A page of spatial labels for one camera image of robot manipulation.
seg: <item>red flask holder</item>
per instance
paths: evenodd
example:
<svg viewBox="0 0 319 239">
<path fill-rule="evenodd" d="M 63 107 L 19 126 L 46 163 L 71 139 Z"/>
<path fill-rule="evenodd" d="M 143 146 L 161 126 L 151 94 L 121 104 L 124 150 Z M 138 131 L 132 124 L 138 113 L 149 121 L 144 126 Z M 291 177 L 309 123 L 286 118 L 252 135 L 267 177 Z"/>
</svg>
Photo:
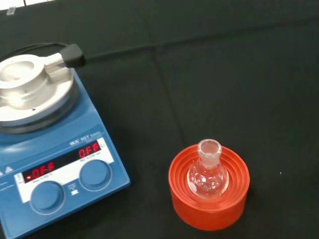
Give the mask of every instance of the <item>red flask holder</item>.
<svg viewBox="0 0 319 239">
<path fill-rule="evenodd" d="M 196 196 L 187 183 L 187 172 L 197 158 L 197 145 L 193 145 L 171 163 L 168 180 L 173 206 L 179 217 L 192 227 L 221 230 L 236 222 L 244 211 L 250 182 L 248 168 L 238 154 L 223 146 L 220 160 L 229 174 L 228 188 L 218 198 L 205 199 Z"/>
</svg>

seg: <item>flask neck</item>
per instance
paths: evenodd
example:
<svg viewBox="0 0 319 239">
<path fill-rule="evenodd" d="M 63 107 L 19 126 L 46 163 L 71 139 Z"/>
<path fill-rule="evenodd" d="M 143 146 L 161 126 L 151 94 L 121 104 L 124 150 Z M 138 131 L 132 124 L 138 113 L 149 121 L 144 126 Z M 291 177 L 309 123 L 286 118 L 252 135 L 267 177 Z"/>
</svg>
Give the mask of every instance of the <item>flask neck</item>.
<svg viewBox="0 0 319 239">
<path fill-rule="evenodd" d="M 202 140 L 197 147 L 198 163 L 205 168 L 213 169 L 219 165 L 222 147 L 213 139 Z"/>
</svg>

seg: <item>orange flask stand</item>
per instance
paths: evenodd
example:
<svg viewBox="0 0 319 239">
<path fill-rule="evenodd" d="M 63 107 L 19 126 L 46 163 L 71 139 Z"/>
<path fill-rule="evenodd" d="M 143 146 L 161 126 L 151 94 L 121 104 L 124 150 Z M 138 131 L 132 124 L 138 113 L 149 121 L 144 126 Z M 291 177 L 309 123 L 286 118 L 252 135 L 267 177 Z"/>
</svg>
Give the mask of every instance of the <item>orange flask stand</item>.
<svg viewBox="0 0 319 239">
<path fill-rule="evenodd" d="M 194 228 L 224 229 L 235 223 L 244 211 L 250 182 L 248 168 L 238 154 L 223 146 L 220 161 L 228 171 L 229 185 L 220 197 L 207 199 L 195 195 L 187 183 L 187 172 L 197 158 L 197 145 L 193 145 L 180 152 L 170 165 L 168 180 L 174 209 Z"/>
</svg>

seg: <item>red led display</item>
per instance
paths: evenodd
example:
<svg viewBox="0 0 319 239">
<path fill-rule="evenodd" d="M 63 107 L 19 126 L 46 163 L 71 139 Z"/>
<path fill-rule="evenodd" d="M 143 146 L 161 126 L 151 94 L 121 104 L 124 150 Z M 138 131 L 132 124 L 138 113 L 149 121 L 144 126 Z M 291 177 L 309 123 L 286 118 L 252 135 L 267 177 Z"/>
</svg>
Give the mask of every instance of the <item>red led display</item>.
<svg viewBox="0 0 319 239">
<path fill-rule="evenodd" d="M 55 158 L 37 167 L 22 172 L 24 181 L 25 183 L 30 182 L 34 179 L 37 179 L 38 177 L 48 174 L 78 159 L 85 158 L 86 156 L 89 156 L 99 150 L 101 150 L 100 145 L 97 141 L 94 141 L 90 144 L 87 144 L 84 147 L 75 149 L 58 158 Z"/>
<path fill-rule="evenodd" d="M 92 145 L 86 146 L 85 148 L 79 149 L 79 157 L 84 158 L 92 153 L 95 153 L 100 150 L 100 146 L 98 143 L 94 143 Z"/>
</svg>

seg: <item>blue knob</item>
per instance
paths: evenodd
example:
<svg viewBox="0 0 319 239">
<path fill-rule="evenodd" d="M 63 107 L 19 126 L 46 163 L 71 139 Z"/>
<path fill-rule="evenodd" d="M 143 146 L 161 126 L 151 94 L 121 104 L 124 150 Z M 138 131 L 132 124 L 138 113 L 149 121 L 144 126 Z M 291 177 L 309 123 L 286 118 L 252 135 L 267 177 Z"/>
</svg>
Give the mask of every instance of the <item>blue knob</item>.
<svg viewBox="0 0 319 239">
<path fill-rule="evenodd" d="M 41 214 L 51 214 L 59 209 L 64 193 L 61 185 L 53 181 L 39 184 L 32 192 L 33 208 Z"/>
<path fill-rule="evenodd" d="M 91 191 L 98 191 L 104 188 L 110 179 L 110 166 L 101 160 L 92 160 L 86 163 L 80 172 L 81 184 Z"/>
</svg>

